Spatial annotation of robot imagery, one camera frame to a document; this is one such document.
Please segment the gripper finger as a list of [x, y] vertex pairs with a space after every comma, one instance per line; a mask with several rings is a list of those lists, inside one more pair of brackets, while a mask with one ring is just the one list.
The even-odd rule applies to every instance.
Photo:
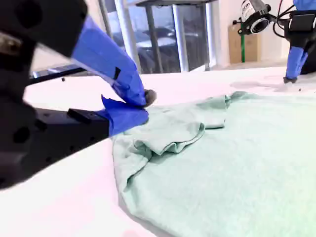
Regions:
[[301, 75], [307, 75], [314, 73], [316, 71], [316, 49], [314, 48], [309, 54], [308, 57], [302, 66]]
[[151, 105], [134, 61], [94, 22], [83, 0], [26, 0], [24, 24], [36, 43], [104, 79], [126, 103]]
[[295, 46], [290, 47], [286, 74], [283, 78], [284, 83], [295, 83], [297, 81], [307, 57], [308, 52], [306, 52], [303, 48]]
[[98, 111], [38, 111], [37, 171], [149, 119], [141, 107], [105, 97], [102, 104]]

